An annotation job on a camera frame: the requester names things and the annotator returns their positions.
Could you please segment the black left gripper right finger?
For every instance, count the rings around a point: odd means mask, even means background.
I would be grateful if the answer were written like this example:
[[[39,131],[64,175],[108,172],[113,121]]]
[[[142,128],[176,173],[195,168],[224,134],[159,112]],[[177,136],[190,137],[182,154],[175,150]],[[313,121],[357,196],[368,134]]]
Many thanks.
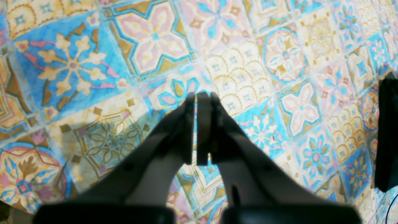
[[[360,224],[353,207],[315,196],[285,174],[227,114],[215,93],[197,95],[197,165],[211,157],[227,194],[222,224]]]

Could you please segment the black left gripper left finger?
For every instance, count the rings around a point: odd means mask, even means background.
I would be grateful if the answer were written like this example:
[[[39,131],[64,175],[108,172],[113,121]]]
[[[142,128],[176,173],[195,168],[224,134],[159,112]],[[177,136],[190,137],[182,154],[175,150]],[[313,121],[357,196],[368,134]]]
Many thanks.
[[[72,200],[40,207],[34,224],[176,224],[166,206],[173,178],[193,151],[195,94],[165,116],[105,178]]]

